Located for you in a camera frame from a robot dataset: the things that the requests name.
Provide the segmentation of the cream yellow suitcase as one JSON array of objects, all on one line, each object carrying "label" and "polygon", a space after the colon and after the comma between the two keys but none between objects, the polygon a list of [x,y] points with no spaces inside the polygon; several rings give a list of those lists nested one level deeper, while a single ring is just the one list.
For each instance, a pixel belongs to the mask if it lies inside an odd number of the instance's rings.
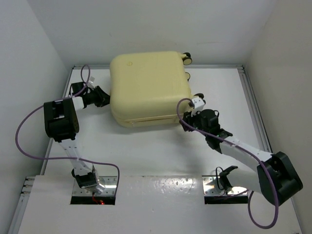
[{"label": "cream yellow suitcase", "polygon": [[110,63],[110,107],[124,127],[172,124],[191,112],[193,95],[185,66],[191,54],[176,51],[123,54]]}]

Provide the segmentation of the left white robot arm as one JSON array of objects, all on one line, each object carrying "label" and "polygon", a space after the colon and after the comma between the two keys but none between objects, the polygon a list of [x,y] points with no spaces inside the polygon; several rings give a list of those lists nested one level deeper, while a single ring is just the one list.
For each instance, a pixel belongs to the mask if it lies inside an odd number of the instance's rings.
[{"label": "left white robot arm", "polygon": [[98,193],[103,188],[98,173],[93,163],[81,160],[82,156],[78,150],[79,123],[76,111],[92,104],[104,107],[110,104],[110,96],[99,86],[84,87],[84,84],[84,82],[73,83],[70,86],[71,97],[44,103],[44,124],[48,137],[59,143],[70,159],[73,166],[72,176],[78,186]]}]

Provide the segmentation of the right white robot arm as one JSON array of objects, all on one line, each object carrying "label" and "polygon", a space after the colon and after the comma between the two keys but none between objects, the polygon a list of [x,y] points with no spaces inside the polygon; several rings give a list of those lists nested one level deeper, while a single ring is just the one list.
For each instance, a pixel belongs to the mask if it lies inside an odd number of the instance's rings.
[{"label": "right white robot arm", "polygon": [[230,156],[250,168],[245,171],[230,166],[219,174],[222,189],[244,187],[261,193],[272,205],[281,205],[303,189],[303,183],[289,157],[250,146],[220,127],[217,111],[206,109],[196,114],[185,112],[180,124],[187,132],[198,131],[205,136],[209,147]]}]

